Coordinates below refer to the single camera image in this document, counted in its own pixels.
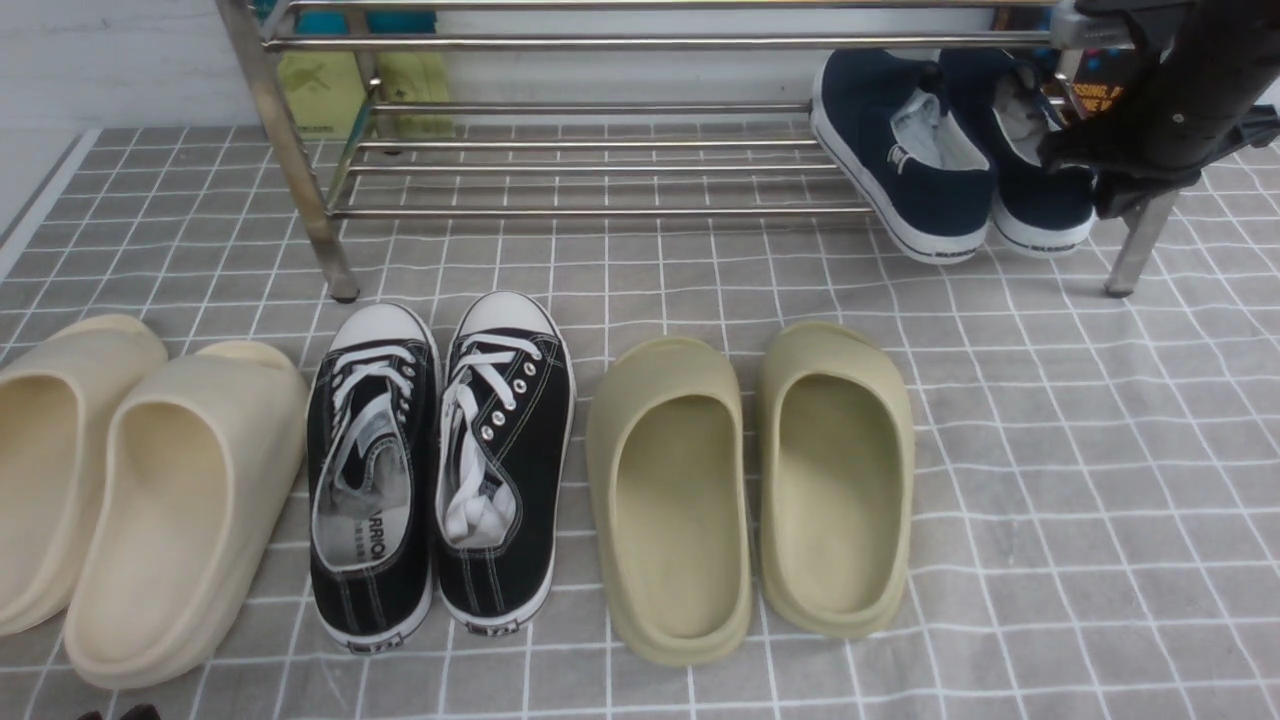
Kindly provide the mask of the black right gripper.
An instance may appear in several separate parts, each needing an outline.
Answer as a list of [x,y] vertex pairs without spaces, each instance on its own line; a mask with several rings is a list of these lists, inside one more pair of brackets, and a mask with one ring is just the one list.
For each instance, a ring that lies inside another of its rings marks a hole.
[[1224,126],[1211,120],[1197,126],[1172,114],[1167,128],[1140,128],[1142,113],[1120,102],[1052,131],[1037,152],[1053,170],[1085,167],[1094,172],[1092,205],[1100,219],[1114,219],[1146,202],[1192,187],[1202,170],[1243,149],[1261,149],[1277,138],[1277,111],[1254,105],[1242,118]]

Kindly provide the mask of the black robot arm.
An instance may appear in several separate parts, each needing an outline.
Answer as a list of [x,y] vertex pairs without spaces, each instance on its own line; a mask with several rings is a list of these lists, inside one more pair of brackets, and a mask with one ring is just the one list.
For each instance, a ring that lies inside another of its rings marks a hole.
[[1098,176],[1094,209],[1115,218],[1196,184],[1210,164],[1277,137],[1260,97],[1277,78],[1275,1],[1068,1],[1052,14],[1055,47],[1129,41],[1140,63],[1106,109],[1047,135],[1050,169]]

